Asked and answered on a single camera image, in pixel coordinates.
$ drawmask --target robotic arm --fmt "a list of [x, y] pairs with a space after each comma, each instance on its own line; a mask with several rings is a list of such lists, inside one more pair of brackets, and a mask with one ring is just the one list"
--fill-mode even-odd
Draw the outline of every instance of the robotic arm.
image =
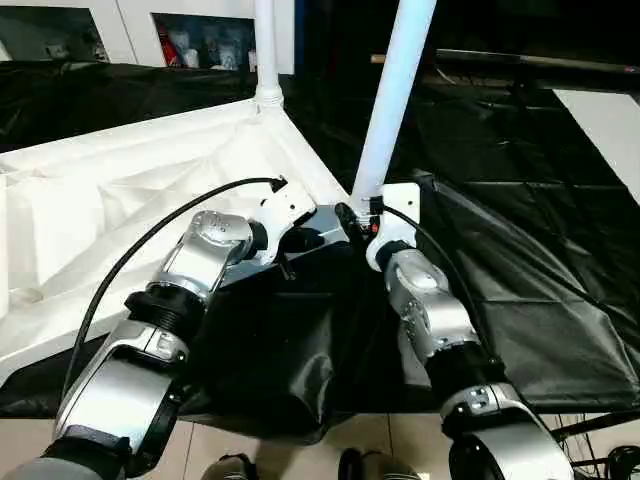
[[[417, 186], [385, 185], [383, 200], [417, 220]], [[573, 479], [560, 446], [481, 344], [446, 275], [415, 248], [415, 233], [382, 213], [367, 259], [384, 272], [391, 306], [440, 403], [443, 432], [454, 442], [452, 478]]]
[[228, 267], [268, 266], [283, 235], [315, 204], [287, 184], [248, 220], [197, 213], [144, 291], [67, 392], [54, 442], [5, 479], [112, 480], [156, 466], [183, 401], [181, 371]]

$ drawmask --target white cabinet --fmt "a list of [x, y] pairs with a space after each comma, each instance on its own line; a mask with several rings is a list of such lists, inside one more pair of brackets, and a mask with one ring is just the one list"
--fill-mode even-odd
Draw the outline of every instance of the white cabinet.
[[[252, 70], [255, 2], [0, 0], [0, 61], [103, 60]], [[279, 73], [294, 73], [295, 1], [275, 0]]]
[[115, 0], [0, 0], [0, 60], [137, 63]]
[[[177, 50], [183, 66], [235, 70], [250, 63], [259, 1], [118, 0], [118, 5], [140, 64], [166, 66]], [[274, 4], [278, 72], [292, 74], [295, 0]]]

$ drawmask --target robot forearm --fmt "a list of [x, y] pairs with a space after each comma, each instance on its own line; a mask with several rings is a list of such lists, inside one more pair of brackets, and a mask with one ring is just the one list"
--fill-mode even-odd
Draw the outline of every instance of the robot forearm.
[[390, 241], [368, 258], [384, 272], [389, 301], [440, 403], [443, 432], [454, 440], [452, 478], [572, 479], [564, 452], [485, 350], [446, 275], [405, 241], [412, 239], [385, 236]]

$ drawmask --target tiled floor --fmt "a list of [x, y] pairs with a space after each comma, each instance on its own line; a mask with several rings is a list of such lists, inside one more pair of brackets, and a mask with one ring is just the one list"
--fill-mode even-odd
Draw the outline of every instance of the tiled floor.
[[[565, 423], [574, 416], [563, 417]], [[555, 427], [556, 419], [545, 421]], [[639, 422], [592, 434], [596, 456], [615, 446], [640, 444]], [[0, 420], [0, 477], [38, 456], [49, 442], [52, 422]], [[423, 478], [448, 480], [448, 440], [440, 434], [436, 415], [359, 415], [333, 428], [318, 444], [295, 447], [260, 442], [211, 427], [179, 422], [158, 467], [145, 479], [198, 480], [205, 469], [226, 453], [244, 452], [257, 460], [262, 480], [336, 479], [340, 453], [347, 447], [391, 453], [410, 464]], [[581, 446], [572, 448], [580, 458]]]

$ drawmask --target black tarp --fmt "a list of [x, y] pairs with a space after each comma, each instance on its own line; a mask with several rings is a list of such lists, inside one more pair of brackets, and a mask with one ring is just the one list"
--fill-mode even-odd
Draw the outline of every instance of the black tarp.
[[[220, 72], [2, 64], [0, 149], [248, 98], [253, 85]], [[349, 189], [375, 82], [283, 85], [288, 114]], [[637, 406], [640, 207], [553, 92], [416, 86], [388, 180], [420, 184], [421, 222], [465, 272], [478, 328], [537, 409]], [[433, 410], [361, 253], [336, 245], [294, 269], [296, 281], [276, 269], [217, 299], [184, 414], [309, 440], [345, 413]], [[66, 358], [12, 376], [0, 414], [53, 415]]]

